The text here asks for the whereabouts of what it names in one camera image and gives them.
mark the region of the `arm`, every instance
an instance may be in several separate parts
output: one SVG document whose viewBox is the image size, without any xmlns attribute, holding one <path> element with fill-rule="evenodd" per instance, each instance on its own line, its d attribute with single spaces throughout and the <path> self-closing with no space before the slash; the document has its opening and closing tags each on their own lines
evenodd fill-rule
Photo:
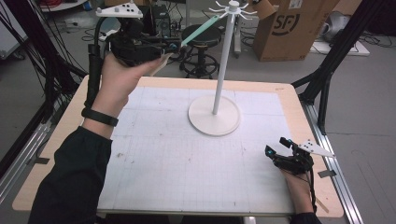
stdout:
<svg viewBox="0 0 396 224">
<path fill-rule="evenodd" d="M 288 183 L 290 197 L 296 215 L 291 217 L 290 224 L 319 224 L 311 203 L 311 193 L 306 175 L 291 175 L 285 171 L 282 174 Z"/>
<path fill-rule="evenodd" d="M 106 56 L 102 87 L 92 110 L 116 118 L 139 78 L 155 69 L 161 60 L 127 68 Z M 41 182 L 29 223 L 93 223 L 105 183 L 111 154 L 113 127 L 85 119 L 55 152 L 55 165 Z"/>
</svg>

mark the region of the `metal frame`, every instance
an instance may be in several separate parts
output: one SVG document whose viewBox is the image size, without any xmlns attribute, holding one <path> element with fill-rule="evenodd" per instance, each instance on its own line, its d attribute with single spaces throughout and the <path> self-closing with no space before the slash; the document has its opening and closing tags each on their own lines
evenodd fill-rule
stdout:
<svg viewBox="0 0 396 224">
<path fill-rule="evenodd" d="M 332 75 L 386 1 L 387 0 L 363 0 L 346 25 L 344 31 L 337 37 L 332 49 L 323 60 L 320 67 L 314 73 L 291 83 L 294 88 L 309 83 L 304 92 L 299 95 L 300 100 L 308 105 L 313 105 L 315 98 L 321 92 L 318 126 L 322 134 L 326 134 L 326 109 Z"/>
<path fill-rule="evenodd" d="M 54 110 L 62 110 L 61 103 L 64 102 L 65 99 L 59 97 L 59 100 L 54 104 Z M 11 191 L 14 184 L 17 182 L 21 173 L 24 171 L 26 166 L 29 165 L 30 161 L 35 158 L 36 152 L 42 147 L 44 140 L 47 135 L 50 134 L 50 127 L 52 125 L 52 119 L 49 119 L 46 123 L 40 123 L 36 126 L 36 129 L 31 134 L 30 138 L 27 140 L 27 143 L 18 154 L 16 159 L 9 166 L 7 171 L 0 179 L 0 204 L 7 197 L 9 192 Z"/>
<path fill-rule="evenodd" d="M 302 107 L 318 144 L 333 154 L 334 151 L 332 150 L 332 145 L 330 144 L 329 138 L 327 135 L 322 134 L 320 127 L 317 125 L 318 112 L 315 109 L 315 106 L 302 105 Z M 325 161 L 328 170 L 335 171 L 337 173 L 336 176 L 332 177 L 332 182 L 335 189 L 337 190 L 338 197 L 340 198 L 341 204 L 344 207 L 349 223 L 362 224 L 363 220 L 361 219 L 361 213 L 359 212 L 352 194 L 350 193 L 349 187 L 347 186 L 347 181 L 345 180 L 341 167 L 338 164 L 338 160 L 336 158 L 329 157 L 324 157 L 323 160 Z"/>
<path fill-rule="evenodd" d="M 52 106 L 58 95 L 60 93 L 71 94 L 77 90 L 78 84 L 70 73 L 74 73 L 79 77 L 86 76 L 84 71 L 67 62 L 59 55 L 59 52 L 51 42 L 50 37 L 45 32 L 41 20 L 35 13 L 35 6 L 31 5 L 31 1 L 3 0 L 3 2 L 15 17 L 15 20 L 20 24 L 44 63 L 44 66 L 42 68 L 40 67 L 39 70 L 45 69 L 45 71 L 42 72 L 45 72 L 46 74 L 46 99 L 44 104 L 38 109 L 35 116 L 23 130 L 22 134 L 12 145 L 11 149 L 7 152 L 6 156 L 0 160 L 0 178 L 2 178 L 7 172 L 7 169 L 9 169 L 12 162 L 16 160 L 17 156 L 21 154 L 23 146 L 32 135 L 32 131 L 40 122 L 46 122 L 51 116 L 53 111 Z M 17 40 L 20 40 L 19 35 L 7 26 L 5 20 L 0 18 L 0 21 L 5 24 Z M 21 41 L 20 44 L 23 48 L 27 47 L 27 44 L 23 41 Z M 35 57 L 29 53 L 29 50 L 27 51 L 27 55 L 32 63 L 35 63 Z M 59 92 L 59 90 L 55 90 L 55 80 L 62 87 L 61 92 Z"/>
</svg>

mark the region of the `person's left hand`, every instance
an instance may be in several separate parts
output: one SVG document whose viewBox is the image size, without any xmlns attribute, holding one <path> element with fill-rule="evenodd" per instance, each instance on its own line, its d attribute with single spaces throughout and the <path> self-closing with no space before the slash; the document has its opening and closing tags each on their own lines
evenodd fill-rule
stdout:
<svg viewBox="0 0 396 224">
<path fill-rule="evenodd" d="M 134 90 L 139 79 L 160 66 L 161 61 L 158 59 L 128 67 L 121 64 L 112 53 L 108 54 L 102 67 L 102 86 L 95 102 L 106 98 L 106 104 L 118 103 L 124 107 L 128 102 L 128 95 Z"/>
</svg>

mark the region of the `round base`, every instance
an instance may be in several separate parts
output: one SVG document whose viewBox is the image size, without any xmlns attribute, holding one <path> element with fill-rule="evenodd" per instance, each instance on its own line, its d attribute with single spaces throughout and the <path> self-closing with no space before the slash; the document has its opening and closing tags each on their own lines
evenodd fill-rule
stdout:
<svg viewBox="0 0 396 224">
<path fill-rule="evenodd" d="M 189 109 L 191 124 L 200 132 L 212 136 L 232 133 L 241 121 L 238 106 L 230 99 L 221 97 L 218 114 L 213 114 L 215 96 L 203 96 L 192 102 Z"/>
</svg>

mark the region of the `jewelry stand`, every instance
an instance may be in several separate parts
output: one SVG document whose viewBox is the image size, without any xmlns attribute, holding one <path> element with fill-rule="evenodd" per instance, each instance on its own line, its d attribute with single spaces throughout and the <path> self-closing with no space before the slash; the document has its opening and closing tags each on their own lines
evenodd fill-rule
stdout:
<svg viewBox="0 0 396 224">
<path fill-rule="evenodd" d="M 242 9 L 248 5 L 239 7 L 239 2 L 230 1 L 229 5 L 225 7 L 221 6 L 218 2 L 216 3 L 220 7 L 224 7 L 224 9 L 214 10 L 210 8 L 210 10 L 214 12 L 225 11 L 225 13 L 219 17 L 220 19 L 228 16 L 223 50 L 221 53 L 216 96 L 203 96 L 193 101 L 189 108 L 189 118 L 191 124 L 198 131 L 211 136 L 223 136 L 235 131 L 241 122 L 241 112 L 239 111 L 238 106 L 232 100 L 221 96 L 221 90 L 225 76 L 225 69 L 227 67 L 231 40 L 233 37 L 235 18 L 237 16 L 242 16 L 247 20 L 247 18 L 242 15 L 242 13 L 247 12 Z"/>
</svg>

